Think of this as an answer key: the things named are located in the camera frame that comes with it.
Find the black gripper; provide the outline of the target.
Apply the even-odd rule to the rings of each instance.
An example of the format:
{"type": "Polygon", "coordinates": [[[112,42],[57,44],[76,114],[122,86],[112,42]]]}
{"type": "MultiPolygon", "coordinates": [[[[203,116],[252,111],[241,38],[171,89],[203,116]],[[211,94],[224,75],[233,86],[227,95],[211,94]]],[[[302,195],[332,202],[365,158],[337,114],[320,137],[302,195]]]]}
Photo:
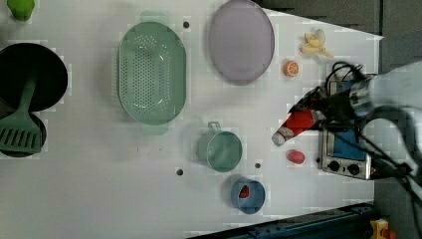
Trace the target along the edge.
{"type": "Polygon", "coordinates": [[[329,95],[323,87],[310,90],[289,110],[293,117],[303,113],[311,114],[310,130],[347,130],[357,119],[349,103],[349,90],[329,95]]]}

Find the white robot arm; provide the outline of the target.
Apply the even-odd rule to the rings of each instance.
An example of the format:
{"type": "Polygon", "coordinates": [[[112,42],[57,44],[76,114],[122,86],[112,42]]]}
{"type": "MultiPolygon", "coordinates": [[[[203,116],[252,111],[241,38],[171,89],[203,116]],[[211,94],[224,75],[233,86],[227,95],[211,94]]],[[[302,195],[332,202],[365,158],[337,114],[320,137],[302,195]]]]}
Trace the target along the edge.
{"type": "Polygon", "coordinates": [[[351,147],[365,151],[377,160],[390,160],[390,157],[375,145],[376,152],[370,152],[339,133],[352,130],[355,141],[365,140],[360,131],[372,120],[389,120],[399,129],[405,148],[414,162],[418,165],[415,181],[421,183],[421,149],[417,145],[417,129],[413,117],[403,107],[393,105],[376,106],[369,99],[369,83],[375,78],[367,78],[358,67],[347,62],[336,62],[332,72],[325,79],[322,87],[316,87],[308,92],[289,111],[289,118],[285,121],[293,135],[299,135],[306,130],[327,130],[336,134],[344,143],[351,147]],[[329,95],[327,93],[329,79],[339,70],[349,68],[354,78],[348,90],[329,95]]]}

